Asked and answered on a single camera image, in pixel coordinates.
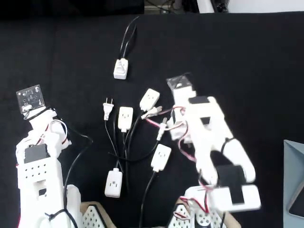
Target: white wall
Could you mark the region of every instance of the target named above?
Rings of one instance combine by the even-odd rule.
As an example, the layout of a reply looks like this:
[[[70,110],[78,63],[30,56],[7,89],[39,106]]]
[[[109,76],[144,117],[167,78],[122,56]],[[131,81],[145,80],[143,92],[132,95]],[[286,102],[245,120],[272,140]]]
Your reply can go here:
[[[304,0],[230,0],[230,13],[304,11]]]

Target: perforated plate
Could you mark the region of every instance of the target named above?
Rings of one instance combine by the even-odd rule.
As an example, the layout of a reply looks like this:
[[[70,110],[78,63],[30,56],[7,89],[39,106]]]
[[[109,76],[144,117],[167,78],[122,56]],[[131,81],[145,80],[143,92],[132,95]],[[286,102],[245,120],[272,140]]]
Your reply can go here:
[[[187,211],[186,207],[183,204],[178,204],[175,208],[176,212],[190,217],[189,212]],[[189,220],[182,220],[172,216],[170,223],[167,226],[168,228],[190,228],[190,221]]]
[[[188,211],[186,210],[185,206],[183,204],[178,204],[176,209],[176,212],[179,212],[180,214],[190,217]],[[194,224],[195,227],[198,228],[220,228],[220,224],[222,222],[222,219],[217,214],[215,210],[210,210],[209,214],[206,214],[202,210],[199,210],[195,214],[195,221],[190,222],[189,220],[182,220],[179,218],[176,218],[175,216],[172,216],[171,221],[168,224],[168,228],[192,228],[191,224]]]
[[[84,228],[106,228],[106,225],[95,205],[90,205],[82,217]]]

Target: black background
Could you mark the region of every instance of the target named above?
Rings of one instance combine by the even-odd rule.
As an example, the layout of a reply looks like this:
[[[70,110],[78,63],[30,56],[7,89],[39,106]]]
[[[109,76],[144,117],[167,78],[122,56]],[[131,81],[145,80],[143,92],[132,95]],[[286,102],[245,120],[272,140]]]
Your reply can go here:
[[[115,166],[103,125],[102,103],[136,109],[147,88],[161,93],[159,104],[173,105],[165,79],[191,72],[199,95],[215,96],[228,125],[256,168],[262,208],[234,214],[242,227],[283,227],[283,139],[302,142],[303,13],[141,16],[128,56],[127,80],[113,78],[125,27],[134,16],[44,19],[0,23],[0,216],[16,227],[19,190],[15,146],[30,129],[15,92],[40,84],[46,104],[67,123],[94,139],[73,171],[71,182],[82,201],[102,203],[118,227],[138,225],[141,198],[151,176],[150,160],[131,167],[131,193],[104,196],[107,173]],[[148,151],[157,129],[146,123],[135,135],[131,158]],[[84,141],[60,155],[63,176]],[[165,225],[175,200],[197,185],[194,165],[172,147],[164,171],[146,200],[145,226]]]

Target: power cord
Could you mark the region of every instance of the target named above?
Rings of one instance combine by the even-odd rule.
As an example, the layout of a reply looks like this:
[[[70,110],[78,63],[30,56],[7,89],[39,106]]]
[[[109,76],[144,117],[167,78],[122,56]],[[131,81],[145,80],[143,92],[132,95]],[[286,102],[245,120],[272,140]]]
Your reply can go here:
[[[143,194],[143,197],[142,197],[142,205],[141,205],[141,214],[140,214],[140,217],[139,217],[139,225],[138,227],[139,228],[143,228],[143,209],[144,209],[144,203],[146,201],[146,197],[147,197],[147,194],[148,194],[148,191],[151,187],[151,184],[156,176],[157,172],[153,171],[152,173],[152,176],[147,184],[147,187],[146,187],[146,190],[144,191],[144,194]]]
[[[120,159],[120,160],[122,160],[122,161],[140,162],[140,161],[143,161],[143,160],[145,160],[146,158],[150,157],[150,156],[154,153],[154,151],[155,151],[155,149],[156,149],[158,143],[159,143],[159,141],[156,141],[155,145],[153,146],[153,148],[152,148],[148,153],[146,153],[144,156],[142,156],[142,157],[140,157],[140,158],[136,158],[136,159],[126,159],[126,158],[124,158],[124,157],[117,157],[115,154],[112,154],[112,153],[109,153],[109,154],[112,155],[112,156],[115,156],[116,158],[118,158],[118,159]]]
[[[219,227],[219,228],[223,228],[223,226],[224,226],[224,222],[225,222],[225,217],[226,217],[226,212],[224,212],[224,214],[223,214],[222,222],[221,222],[221,224],[220,224],[220,227]]]
[[[122,43],[120,45],[120,51],[119,51],[119,58],[118,59],[121,59],[121,58],[125,58],[125,55],[126,55],[126,51],[127,51],[127,48],[128,48],[128,45],[130,43],[130,41],[133,39],[134,35],[135,35],[135,32],[136,32],[136,29],[137,29],[137,26],[135,24],[134,28],[133,28],[133,31],[131,33],[131,36],[129,37],[129,39],[127,40],[126,42],[126,45],[124,46],[124,40],[126,38],[126,35],[129,31],[129,28],[130,26],[139,18],[139,16],[137,16],[136,18],[134,18],[127,26],[125,32],[124,32],[124,35],[123,35],[123,40],[122,40]]]
[[[156,151],[154,153],[154,156],[152,158],[152,161],[151,161],[151,167],[153,168],[153,174],[147,184],[146,190],[142,197],[141,213],[140,213],[139,223],[138,223],[139,228],[143,228],[143,211],[144,211],[144,204],[146,201],[148,191],[151,187],[153,180],[155,179],[156,173],[158,173],[159,171],[162,171],[165,168],[167,161],[169,159],[170,153],[171,153],[170,147],[164,146],[162,144],[158,144]]]

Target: smartphone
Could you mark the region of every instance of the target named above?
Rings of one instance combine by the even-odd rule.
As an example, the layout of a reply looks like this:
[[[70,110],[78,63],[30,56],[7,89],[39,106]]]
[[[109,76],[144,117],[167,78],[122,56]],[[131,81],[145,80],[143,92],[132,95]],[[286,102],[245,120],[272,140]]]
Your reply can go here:
[[[287,210],[291,215],[304,218],[304,182],[295,192]]]

